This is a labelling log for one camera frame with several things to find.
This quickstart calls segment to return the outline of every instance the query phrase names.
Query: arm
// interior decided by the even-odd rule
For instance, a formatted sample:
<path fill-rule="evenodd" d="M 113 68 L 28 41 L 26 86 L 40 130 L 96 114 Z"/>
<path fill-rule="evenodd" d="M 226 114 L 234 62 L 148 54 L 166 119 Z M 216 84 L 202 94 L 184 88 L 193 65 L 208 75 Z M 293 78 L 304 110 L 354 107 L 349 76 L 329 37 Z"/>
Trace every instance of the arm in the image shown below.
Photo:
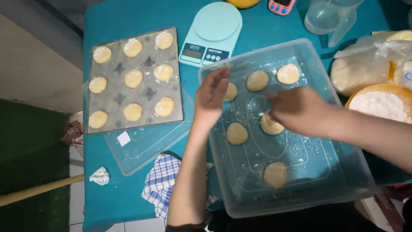
<path fill-rule="evenodd" d="M 271 116 L 296 133 L 343 141 L 412 173 L 412 124 L 325 103 L 309 87 L 268 96 Z"/>
<path fill-rule="evenodd" d="M 167 225 L 198 225 L 206 210 L 206 142 L 210 129 L 222 114 L 229 82 L 226 67 L 206 76 L 196 92 L 194 118 L 182 163 L 169 202 Z"/>

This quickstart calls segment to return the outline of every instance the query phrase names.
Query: person's left hand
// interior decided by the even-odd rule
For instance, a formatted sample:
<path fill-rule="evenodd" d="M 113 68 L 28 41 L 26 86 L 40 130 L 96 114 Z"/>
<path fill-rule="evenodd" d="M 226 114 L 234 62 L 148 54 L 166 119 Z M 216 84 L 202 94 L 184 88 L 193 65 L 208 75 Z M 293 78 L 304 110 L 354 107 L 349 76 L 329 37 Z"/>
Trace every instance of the person's left hand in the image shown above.
<path fill-rule="evenodd" d="M 226 94 L 230 77 L 227 67 L 218 68 L 209 73 L 196 91 L 194 100 L 193 126 L 209 132 L 215 125 L 223 109 L 223 97 Z"/>

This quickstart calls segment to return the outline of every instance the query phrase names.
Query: dark sleeve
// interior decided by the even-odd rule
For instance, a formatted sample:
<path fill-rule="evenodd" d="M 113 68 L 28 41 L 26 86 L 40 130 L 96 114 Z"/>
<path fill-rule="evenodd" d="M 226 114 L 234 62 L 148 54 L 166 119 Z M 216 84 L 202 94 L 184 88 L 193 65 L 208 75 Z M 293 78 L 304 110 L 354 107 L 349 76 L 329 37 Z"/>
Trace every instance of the dark sleeve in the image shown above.
<path fill-rule="evenodd" d="M 179 227 L 166 226 L 166 232 L 206 232 L 204 229 L 196 228 L 195 225 L 184 225 Z"/>

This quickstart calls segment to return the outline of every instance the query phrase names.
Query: tiled floor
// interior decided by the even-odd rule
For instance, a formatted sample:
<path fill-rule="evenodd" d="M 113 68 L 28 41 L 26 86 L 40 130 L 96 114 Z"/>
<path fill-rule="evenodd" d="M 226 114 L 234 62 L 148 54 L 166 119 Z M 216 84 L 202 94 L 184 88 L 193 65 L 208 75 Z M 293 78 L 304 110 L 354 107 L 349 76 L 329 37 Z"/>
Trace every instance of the tiled floor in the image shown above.
<path fill-rule="evenodd" d="M 82 114 L 75 115 L 71 120 L 83 121 Z M 82 174 L 83 158 L 74 146 L 70 146 L 70 176 Z M 70 187 L 70 232 L 81 232 L 84 215 L 84 181 L 77 182 Z M 114 224 L 108 232 L 164 232 L 164 221 L 149 219 L 135 222 Z"/>

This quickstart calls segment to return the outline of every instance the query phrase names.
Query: hand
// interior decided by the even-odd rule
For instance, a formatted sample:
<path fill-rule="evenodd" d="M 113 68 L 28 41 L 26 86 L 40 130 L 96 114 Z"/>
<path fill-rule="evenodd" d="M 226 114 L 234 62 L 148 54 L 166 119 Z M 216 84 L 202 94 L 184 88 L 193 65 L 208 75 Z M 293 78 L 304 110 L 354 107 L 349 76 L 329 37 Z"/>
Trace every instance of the hand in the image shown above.
<path fill-rule="evenodd" d="M 226 94 L 230 77 L 227 67 L 218 68 L 209 73 L 196 91 L 194 100 L 193 126 L 205 132 L 215 125 L 223 109 L 223 97 Z"/>
<path fill-rule="evenodd" d="M 342 107 L 329 105 L 309 87 L 279 90 L 267 96 L 271 117 L 287 129 L 305 136 L 329 137 Z"/>

